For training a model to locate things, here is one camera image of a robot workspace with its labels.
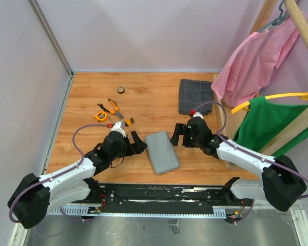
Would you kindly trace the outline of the grey plastic tool case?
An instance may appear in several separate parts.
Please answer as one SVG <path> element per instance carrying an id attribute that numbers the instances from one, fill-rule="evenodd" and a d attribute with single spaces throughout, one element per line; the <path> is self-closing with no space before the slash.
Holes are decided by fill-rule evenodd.
<path id="1" fill-rule="evenodd" d="M 162 175 L 180 167 L 180 162 L 166 131 L 145 137 L 147 152 L 156 174 Z"/>

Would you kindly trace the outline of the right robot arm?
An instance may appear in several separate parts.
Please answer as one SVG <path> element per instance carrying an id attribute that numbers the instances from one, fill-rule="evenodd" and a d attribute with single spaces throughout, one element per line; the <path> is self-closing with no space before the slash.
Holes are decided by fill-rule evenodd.
<path id="1" fill-rule="evenodd" d="M 180 136 L 184 147 L 199 148 L 208 156 L 232 162 L 258 177 L 258 180 L 230 179 L 222 188 L 223 201 L 228 205 L 240 199 L 266 200 L 275 209 L 286 212 L 307 189 L 307 182 L 290 158 L 263 155 L 237 145 L 226 136 L 213 134 L 200 116 L 186 124 L 176 124 L 172 138 L 165 131 L 144 138 L 153 165 L 178 161 L 174 147 Z"/>

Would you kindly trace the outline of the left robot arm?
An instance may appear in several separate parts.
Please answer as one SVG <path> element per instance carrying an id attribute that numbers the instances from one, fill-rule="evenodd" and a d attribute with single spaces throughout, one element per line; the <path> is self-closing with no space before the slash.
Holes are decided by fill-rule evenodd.
<path id="1" fill-rule="evenodd" d="M 111 132 L 77 162 L 44 176 L 26 175 L 8 201 L 10 220 L 30 229 L 67 203 L 97 201 L 100 190 L 93 186 L 93 176 L 110 168 L 117 158 L 139 154 L 137 145 L 121 133 Z"/>

